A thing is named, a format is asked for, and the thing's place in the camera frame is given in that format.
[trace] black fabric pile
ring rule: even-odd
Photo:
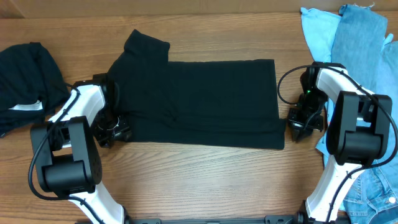
[[[284,148],[273,60],[169,62],[169,48],[134,30],[109,69],[130,141]]]
[[[0,52],[0,137],[14,128],[43,122],[69,95],[57,64],[40,43]]]

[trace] wooden floor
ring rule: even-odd
[[[398,34],[398,13],[382,12]],[[107,72],[133,29],[171,43],[170,60],[275,59],[277,80],[312,63],[299,13],[2,19],[0,50],[41,42],[66,82]],[[301,93],[300,72],[284,80],[282,94]],[[281,118],[288,105],[279,101]],[[286,132],[283,151],[183,144],[120,143],[99,149],[103,182],[134,218],[233,218],[294,213],[323,170],[315,143]],[[29,127],[0,139],[0,223],[73,223],[86,220],[70,202],[35,198],[27,185],[32,159]]]

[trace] black fabric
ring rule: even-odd
[[[61,72],[40,43],[15,45],[0,52],[0,136],[46,115],[69,97]],[[42,110],[9,110],[42,102]]]
[[[273,60],[168,62],[169,48],[134,30],[109,69],[130,141],[284,148]]]

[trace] light blue fabric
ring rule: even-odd
[[[385,39],[387,19],[372,12],[369,7],[342,6],[339,13],[342,14],[341,22],[335,29],[335,24],[330,26],[335,33],[328,32],[329,38],[311,32],[317,27],[325,27],[325,20],[335,19],[328,12],[314,11],[318,16],[308,16],[313,12],[303,10],[302,25],[308,48],[314,60],[329,62],[327,49],[331,48],[331,61],[341,63],[347,67],[349,74],[360,84],[378,94],[389,95],[393,100],[392,117],[398,117],[398,43],[392,41],[392,34]],[[325,42],[334,37],[334,43]],[[330,122],[334,105],[329,100],[326,104],[327,119]],[[391,155],[395,138],[390,128],[389,144],[383,161]],[[326,138],[322,137],[317,144],[317,149],[325,154],[325,163],[328,158]],[[348,192],[343,205],[352,223],[395,223],[398,221],[398,204],[390,203],[389,198],[394,197],[398,201],[398,158],[389,164],[367,170],[359,176]]]

